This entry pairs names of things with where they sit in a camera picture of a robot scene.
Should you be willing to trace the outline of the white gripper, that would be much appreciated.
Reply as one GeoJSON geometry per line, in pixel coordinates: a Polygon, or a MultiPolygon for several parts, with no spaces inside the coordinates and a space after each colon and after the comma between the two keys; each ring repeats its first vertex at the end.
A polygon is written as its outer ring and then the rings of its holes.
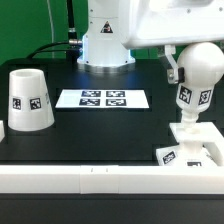
{"type": "Polygon", "coordinates": [[[174,45],[224,40],[224,0],[122,0],[122,44],[164,46],[169,84],[184,81],[174,45]]]}

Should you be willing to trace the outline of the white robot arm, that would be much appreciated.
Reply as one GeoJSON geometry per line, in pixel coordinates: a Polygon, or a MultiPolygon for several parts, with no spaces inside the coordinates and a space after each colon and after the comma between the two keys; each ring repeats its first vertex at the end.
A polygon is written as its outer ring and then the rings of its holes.
{"type": "Polygon", "coordinates": [[[172,84],[183,80],[178,45],[224,40],[224,0],[88,0],[88,30],[78,59],[85,70],[117,72],[132,49],[158,47],[172,84]]]}

